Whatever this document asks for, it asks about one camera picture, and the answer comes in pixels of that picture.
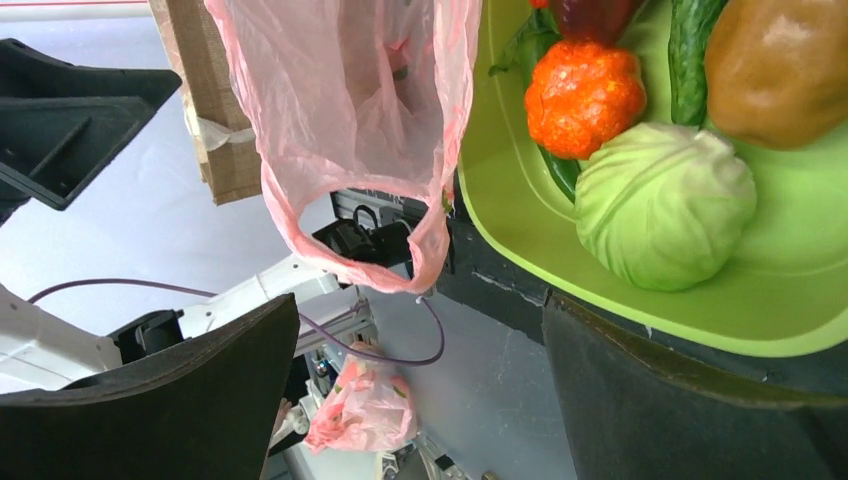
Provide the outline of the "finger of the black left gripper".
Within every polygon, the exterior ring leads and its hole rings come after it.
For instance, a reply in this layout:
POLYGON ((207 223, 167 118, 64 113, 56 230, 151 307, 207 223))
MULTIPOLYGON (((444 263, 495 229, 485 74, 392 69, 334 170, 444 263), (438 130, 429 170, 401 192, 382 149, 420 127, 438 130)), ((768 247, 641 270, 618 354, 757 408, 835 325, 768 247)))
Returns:
POLYGON ((167 69, 96 68, 1 42, 1 219, 66 209, 179 89, 167 69))

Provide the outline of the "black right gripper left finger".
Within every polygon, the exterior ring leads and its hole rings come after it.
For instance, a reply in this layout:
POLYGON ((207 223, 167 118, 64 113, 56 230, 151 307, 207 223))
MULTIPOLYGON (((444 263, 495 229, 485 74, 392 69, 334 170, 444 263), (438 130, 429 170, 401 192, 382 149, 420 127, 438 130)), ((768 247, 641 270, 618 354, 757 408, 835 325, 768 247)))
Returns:
POLYGON ((257 479, 299 336, 285 294, 69 387, 1 398, 5 479, 257 479))

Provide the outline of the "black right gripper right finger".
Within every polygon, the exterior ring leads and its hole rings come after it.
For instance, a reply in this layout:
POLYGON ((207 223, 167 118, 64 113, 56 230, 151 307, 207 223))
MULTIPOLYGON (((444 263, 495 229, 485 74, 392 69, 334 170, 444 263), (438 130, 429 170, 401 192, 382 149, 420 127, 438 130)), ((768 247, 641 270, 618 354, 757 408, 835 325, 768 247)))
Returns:
POLYGON ((715 368, 547 296, 543 334, 581 479, 843 479, 847 400, 715 368))

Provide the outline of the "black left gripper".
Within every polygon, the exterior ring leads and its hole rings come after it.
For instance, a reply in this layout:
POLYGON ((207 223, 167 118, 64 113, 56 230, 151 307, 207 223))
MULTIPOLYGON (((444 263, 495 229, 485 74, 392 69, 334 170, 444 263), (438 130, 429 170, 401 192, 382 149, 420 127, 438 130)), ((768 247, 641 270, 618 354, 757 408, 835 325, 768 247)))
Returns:
POLYGON ((408 237, 420 222, 402 210, 358 205, 351 218, 340 218, 312 234, 313 238, 339 256, 386 268, 403 265, 413 272, 408 237))

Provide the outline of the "pink plastic grocery bag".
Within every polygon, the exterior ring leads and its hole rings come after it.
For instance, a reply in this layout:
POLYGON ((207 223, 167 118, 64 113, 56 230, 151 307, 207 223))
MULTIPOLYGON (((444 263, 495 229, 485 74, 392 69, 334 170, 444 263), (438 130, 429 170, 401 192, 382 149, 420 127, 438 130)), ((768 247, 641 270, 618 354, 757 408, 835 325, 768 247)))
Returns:
POLYGON ((262 195, 308 264, 383 293, 421 294, 449 247, 445 204, 471 114, 478 1, 210 1, 255 134, 262 195), (299 225, 343 189, 412 198, 412 278, 322 245, 299 225))

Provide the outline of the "dark purple fruit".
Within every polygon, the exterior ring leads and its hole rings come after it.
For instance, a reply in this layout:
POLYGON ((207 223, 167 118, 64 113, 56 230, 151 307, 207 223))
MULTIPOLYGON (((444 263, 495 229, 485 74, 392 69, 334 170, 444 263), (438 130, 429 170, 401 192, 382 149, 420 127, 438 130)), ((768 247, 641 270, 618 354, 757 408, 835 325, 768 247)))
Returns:
POLYGON ((551 0, 548 7, 566 39, 615 45, 644 0, 551 0))

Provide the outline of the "brown potato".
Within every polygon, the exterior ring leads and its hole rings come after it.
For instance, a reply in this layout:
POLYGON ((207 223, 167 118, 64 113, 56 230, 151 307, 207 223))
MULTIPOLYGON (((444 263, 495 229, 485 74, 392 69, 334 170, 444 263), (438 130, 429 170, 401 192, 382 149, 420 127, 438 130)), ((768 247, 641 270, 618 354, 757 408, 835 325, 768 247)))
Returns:
POLYGON ((847 4, 730 1, 705 69, 719 131, 775 150, 809 145, 847 120, 847 4))

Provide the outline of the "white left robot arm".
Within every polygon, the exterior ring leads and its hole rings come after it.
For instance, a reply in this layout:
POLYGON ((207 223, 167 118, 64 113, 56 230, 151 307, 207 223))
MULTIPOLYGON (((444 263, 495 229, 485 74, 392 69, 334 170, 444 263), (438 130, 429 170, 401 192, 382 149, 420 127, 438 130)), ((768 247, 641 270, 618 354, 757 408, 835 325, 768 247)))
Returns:
MULTIPOLYGON (((1 216, 30 199, 66 209, 139 134, 181 83, 173 71, 77 66, 14 38, 1 43, 1 216)), ((200 302, 145 314, 97 336, 1 293, 1 374, 26 388, 59 390, 225 326, 291 294, 310 301, 347 287, 288 256, 200 302)))

